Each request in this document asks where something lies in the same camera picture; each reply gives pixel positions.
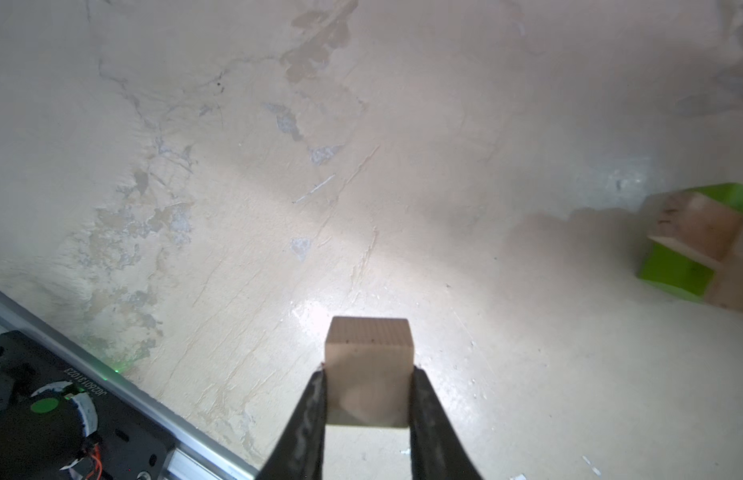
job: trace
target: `concrete floor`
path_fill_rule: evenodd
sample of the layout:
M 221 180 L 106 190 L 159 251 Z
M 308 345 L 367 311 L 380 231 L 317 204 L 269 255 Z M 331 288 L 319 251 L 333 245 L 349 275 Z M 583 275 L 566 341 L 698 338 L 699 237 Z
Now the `concrete floor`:
M 342 314 L 410 319 L 485 478 L 743 478 L 743 317 L 634 277 L 645 197 L 743 182 L 687 97 L 736 8 L 0 0 L 0 289 L 255 466 Z

